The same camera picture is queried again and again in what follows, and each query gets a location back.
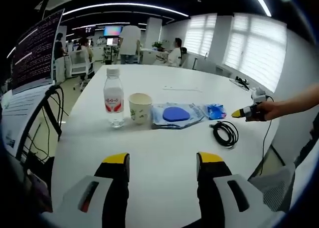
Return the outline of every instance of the coiled cable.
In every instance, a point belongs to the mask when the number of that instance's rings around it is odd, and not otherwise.
[[[213,128],[214,137],[216,138],[217,142],[220,145],[227,147],[228,149],[231,149],[238,142],[238,138],[239,138],[238,130],[235,127],[235,125],[232,124],[231,122],[218,121],[216,124],[209,125],[209,127]],[[226,132],[226,134],[228,136],[228,140],[224,140],[218,134],[218,130],[223,130],[224,132]]]

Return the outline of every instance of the paper cup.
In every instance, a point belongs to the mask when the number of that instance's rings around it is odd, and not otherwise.
[[[143,124],[151,114],[152,99],[144,93],[129,96],[131,118],[137,124]]]

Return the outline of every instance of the potted plant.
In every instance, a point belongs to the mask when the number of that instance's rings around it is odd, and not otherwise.
[[[155,47],[157,49],[157,51],[163,51],[162,45],[163,44],[161,42],[155,42],[152,44],[152,47]]]

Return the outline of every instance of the round table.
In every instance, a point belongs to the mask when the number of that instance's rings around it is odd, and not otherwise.
[[[107,122],[103,87],[107,67],[119,67],[124,88],[126,125],[119,130]],[[143,92],[153,103],[220,103],[239,131],[235,148],[220,146],[205,121],[182,130],[151,130],[130,120],[128,96]],[[130,182],[126,225],[128,228],[177,228],[200,218],[197,199],[196,153],[218,154],[233,174],[249,178],[262,159],[262,145],[269,122],[245,122],[230,114],[252,105],[250,92],[228,78],[184,68],[153,65],[104,65],[75,103],[62,127],[52,174],[55,210],[64,193],[95,171],[109,155],[130,154]],[[276,133],[273,121],[265,153]]]

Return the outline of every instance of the bottle cap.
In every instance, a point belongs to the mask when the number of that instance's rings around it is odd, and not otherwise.
[[[106,75],[108,77],[118,77],[120,75],[120,70],[118,68],[107,68]]]

